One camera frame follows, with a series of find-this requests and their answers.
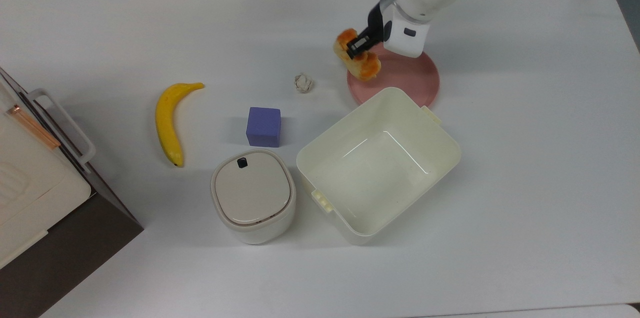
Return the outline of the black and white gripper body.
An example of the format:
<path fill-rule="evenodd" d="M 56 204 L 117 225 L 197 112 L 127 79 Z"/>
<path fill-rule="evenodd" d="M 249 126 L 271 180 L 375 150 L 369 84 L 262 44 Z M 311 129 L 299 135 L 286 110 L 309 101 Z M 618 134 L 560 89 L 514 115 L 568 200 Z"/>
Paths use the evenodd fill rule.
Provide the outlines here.
<path fill-rule="evenodd" d="M 382 8 L 381 3 L 375 5 L 368 13 L 366 28 L 371 49 L 382 45 L 389 52 L 418 58 L 423 53 L 430 26 L 410 17 L 394 2 L 386 8 Z"/>

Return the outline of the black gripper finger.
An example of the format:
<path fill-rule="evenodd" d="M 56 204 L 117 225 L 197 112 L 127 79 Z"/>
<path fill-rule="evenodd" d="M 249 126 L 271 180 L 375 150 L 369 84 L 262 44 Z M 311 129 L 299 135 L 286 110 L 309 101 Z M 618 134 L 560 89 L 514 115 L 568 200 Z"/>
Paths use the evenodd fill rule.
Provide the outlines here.
<path fill-rule="evenodd" d="M 369 27 L 361 33 L 358 33 L 353 28 L 346 29 L 346 36 L 348 38 L 346 42 L 346 54 L 350 59 L 355 59 L 377 44 L 377 31 Z"/>

